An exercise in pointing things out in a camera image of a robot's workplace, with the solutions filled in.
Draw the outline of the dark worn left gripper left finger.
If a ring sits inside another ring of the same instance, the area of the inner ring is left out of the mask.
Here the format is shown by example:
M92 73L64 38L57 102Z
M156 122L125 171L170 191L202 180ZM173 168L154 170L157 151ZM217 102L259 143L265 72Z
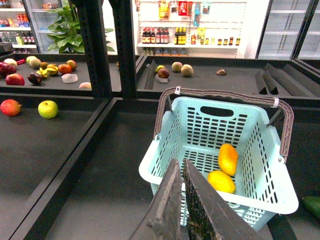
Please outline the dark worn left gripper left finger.
M149 209L133 231L130 240L181 239L182 178L177 159L169 162Z

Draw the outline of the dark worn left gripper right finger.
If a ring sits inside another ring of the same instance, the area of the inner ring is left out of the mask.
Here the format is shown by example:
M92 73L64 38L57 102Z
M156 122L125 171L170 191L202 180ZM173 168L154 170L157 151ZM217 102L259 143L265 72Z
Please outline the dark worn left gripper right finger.
M190 240L261 240L262 237L223 200L194 164L184 159L183 179Z

